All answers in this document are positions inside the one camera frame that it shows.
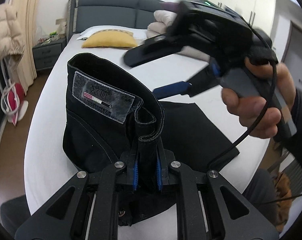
beige jacket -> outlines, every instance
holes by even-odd
[[[22,29],[17,11],[9,4],[0,5],[0,61],[5,59],[10,78],[19,82],[17,67],[24,52]]]

wooden floor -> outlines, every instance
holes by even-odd
[[[25,194],[24,190],[24,151],[27,137],[41,91],[48,73],[38,74],[29,87],[26,99],[29,102],[23,119],[14,127],[6,123],[0,142],[0,206],[2,203]]]
[[[279,147],[278,143],[275,143],[273,139],[270,139],[266,153],[259,165],[259,169],[268,169],[273,163],[275,163],[282,155],[282,147]],[[272,174],[277,175],[279,167],[273,170]]]

leather patch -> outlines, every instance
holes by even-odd
[[[135,96],[92,79],[76,71],[72,95],[81,103],[121,124],[129,113]]]

bed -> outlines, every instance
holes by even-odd
[[[131,69],[122,62],[122,55],[126,51],[124,49],[81,48],[83,41],[77,40],[80,33],[96,25],[126,27],[137,36],[143,36],[147,25],[154,21],[153,12],[160,9],[159,2],[160,0],[69,0],[68,44],[43,88],[32,118],[25,150],[25,190],[31,214],[77,172],[62,149],[66,124],[67,61],[70,58],[81,52],[106,58],[138,78],[150,90],[186,80],[207,64],[174,54]],[[143,38],[137,39],[137,42],[143,42]],[[245,128],[239,124],[236,116],[227,112],[220,92],[221,87],[218,86],[194,98],[174,96],[166,100],[195,102],[231,141],[235,141]],[[220,173],[243,192],[258,168],[267,145],[268,140],[247,137],[238,146],[238,157]],[[177,239],[175,206],[131,227],[119,227],[118,239]]]

nightstand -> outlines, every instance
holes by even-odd
[[[44,45],[41,43],[35,45],[32,48],[35,69],[39,71],[53,68],[66,45],[66,38],[51,41]]]

